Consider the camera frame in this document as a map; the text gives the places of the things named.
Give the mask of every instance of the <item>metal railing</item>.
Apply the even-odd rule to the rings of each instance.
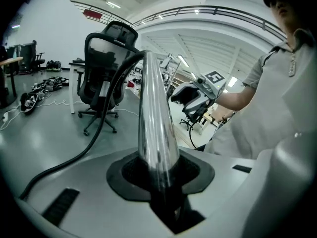
[[[212,19],[214,15],[221,15],[221,16],[236,18],[244,22],[248,22],[250,24],[258,26],[262,28],[263,31],[267,31],[271,33],[272,35],[274,35],[275,37],[279,38],[282,41],[286,40],[285,34],[282,32],[282,30],[278,26],[267,21],[266,19],[258,17],[256,15],[253,15],[251,13],[248,13],[242,10],[237,10],[237,9],[228,8],[228,7],[212,6],[212,5],[192,5],[192,6],[177,7],[177,8],[172,8],[169,10],[163,10],[163,11],[157,12],[155,14],[142,18],[134,23],[131,23],[128,20],[116,14],[113,14],[107,10],[101,9],[99,7],[92,6],[90,4],[86,4],[82,2],[76,2],[76,1],[71,1],[71,2],[73,2],[75,6],[77,6],[78,9],[83,12],[85,9],[89,9],[89,10],[101,13],[102,14],[101,19],[95,19],[88,16],[86,17],[88,19],[100,22],[105,25],[108,25],[109,22],[116,20],[135,28],[140,26],[143,23],[146,24],[147,22],[151,22],[154,20],[161,20],[160,17],[165,18],[165,17],[177,16],[177,15],[183,15],[183,14],[194,14],[194,13],[197,14],[198,13],[198,14],[209,14],[211,16],[210,19]]]
[[[107,11],[107,10],[104,10],[104,9],[99,8],[99,7],[96,7],[96,6],[87,4],[87,3],[83,3],[83,2],[76,2],[76,1],[71,1],[71,2],[74,3],[74,5],[83,13],[84,13],[85,9],[88,9],[88,10],[95,11],[95,12],[102,14],[100,19],[86,16],[86,18],[88,18],[88,19],[97,21],[97,22],[102,23],[104,25],[108,25],[108,23],[111,21],[120,21],[120,22],[123,22],[129,26],[132,25],[132,23],[129,22],[128,20],[126,20],[126,19],[124,19],[124,18],[122,18],[122,17],[120,17],[120,16],[118,16],[110,11]]]
[[[169,10],[163,10],[134,22],[132,24],[132,27],[137,27],[137,26],[140,26],[141,24],[144,24],[144,23],[146,24],[147,22],[151,22],[153,20],[161,20],[160,17],[165,18],[165,17],[177,16],[182,14],[193,14],[193,13],[209,14],[211,15],[211,18],[214,15],[221,15],[221,16],[228,16],[231,18],[240,19],[262,28],[264,31],[271,33],[272,35],[276,36],[282,41],[286,40],[284,33],[278,26],[270,23],[269,21],[261,17],[255,16],[251,13],[248,13],[242,10],[237,10],[237,9],[222,7],[222,6],[211,6],[211,5],[192,5],[192,6],[177,7],[177,8],[173,8]]]

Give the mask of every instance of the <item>white table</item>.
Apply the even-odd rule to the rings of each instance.
[[[75,109],[74,109],[74,98],[73,98],[73,94],[74,94],[74,71],[85,71],[85,63],[74,63],[74,62],[70,62],[70,69],[69,69],[69,87],[68,87],[68,91],[69,91],[69,103],[70,103],[70,112],[72,114],[75,113]]]

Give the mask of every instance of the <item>person's arm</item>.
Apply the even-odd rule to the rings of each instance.
[[[216,103],[231,110],[241,110],[252,100],[256,90],[245,87],[241,93],[222,93]]]
[[[262,75],[262,60],[264,56],[260,57],[253,66],[250,74],[246,80],[243,81],[245,88],[241,93],[222,93],[216,100],[216,103],[231,110],[241,110],[250,103],[254,94],[256,93],[259,80]]]

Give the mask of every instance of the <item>red sign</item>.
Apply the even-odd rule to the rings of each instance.
[[[88,17],[96,18],[96,19],[100,19],[101,16],[102,16],[101,13],[95,12],[95,11],[92,11],[92,10],[88,10],[88,9],[84,10],[84,15],[88,16]]]

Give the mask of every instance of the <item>grey floor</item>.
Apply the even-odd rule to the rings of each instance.
[[[69,78],[69,72],[44,72],[31,75],[17,75],[14,77],[18,98],[9,107],[0,110],[2,116],[5,111],[16,107],[22,93],[30,92],[31,86],[36,82],[52,76]],[[68,100],[68,87],[52,92],[43,104],[49,104],[56,99],[57,103]],[[77,111],[89,106],[77,103],[75,114],[70,113],[70,107],[50,105],[38,107],[26,116],[20,114],[6,129],[0,132],[0,168],[9,187],[15,196],[19,196],[27,183],[40,172],[65,162],[83,151],[92,139],[99,123],[99,119],[89,128],[90,135],[83,134],[83,128],[91,116],[84,115],[79,118]],[[130,91],[125,90],[123,101],[116,109],[127,109],[139,112],[139,99]],[[9,120],[18,111],[9,113]],[[138,144],[138,117],[127,111],[118,111],[119,118],[107,116],[116,127],[117,134],[104,124],[93,148],[88,155],[113,153],[116,151],[136,147]]]

